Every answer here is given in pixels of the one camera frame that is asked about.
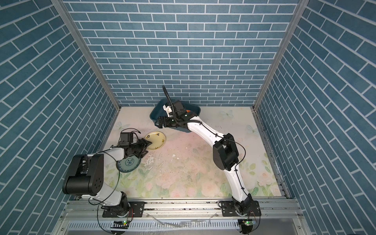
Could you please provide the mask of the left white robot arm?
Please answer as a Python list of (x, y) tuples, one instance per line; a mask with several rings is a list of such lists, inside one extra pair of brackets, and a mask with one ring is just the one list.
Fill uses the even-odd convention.
[(93, 154), (73, 156), (68, 167), (62, 192), (75, 196), (89, 195), (95, 205), (111, 209), (128, 210), (129, 204), (124, 192), (105, 183), (105, 168), (115, 164), (119, 173), (128, 173), (136, 169), (141, 159), (148, 153), (152, 142), (141, 138), (140, 131), (121, 132), (116, 146)]

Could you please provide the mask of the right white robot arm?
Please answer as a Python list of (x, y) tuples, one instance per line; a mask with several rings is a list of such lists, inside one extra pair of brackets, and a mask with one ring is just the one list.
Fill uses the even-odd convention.
[(213, 149), (213, 162), (224, 172), (232, 191), (232, 198), (238, 204), (250, 204), (253, 199), (240, 175), (239, 151), (234, 137), (222, 134), (209, 127), (199, 117), (200, 108), (185, 104), (179, 100), (169, 102), (161, 100), (150, 114), (155, 126), (162, 128), (176, 128), (180, 131), (194, 132), (207, 142)]

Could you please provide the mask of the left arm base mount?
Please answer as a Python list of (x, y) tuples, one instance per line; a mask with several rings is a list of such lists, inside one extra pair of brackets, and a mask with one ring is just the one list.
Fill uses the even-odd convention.
[(145, 204), (144, 201), (131, 201), (125, 206), (100, 206), (100, 209), (103, 209), (104, 218), (139, 218), (143, 216)]

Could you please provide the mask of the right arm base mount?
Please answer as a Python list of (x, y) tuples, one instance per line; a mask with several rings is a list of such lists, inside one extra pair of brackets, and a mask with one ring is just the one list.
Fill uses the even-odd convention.
[(218, 201), (218, 206), (221, 209), (222, 216), (224, 217), (235, 217), (235, 216), (252, 216), (260, 217), (261, 210), (259, 202), (255, 200), (237, 202), (237, 201)]

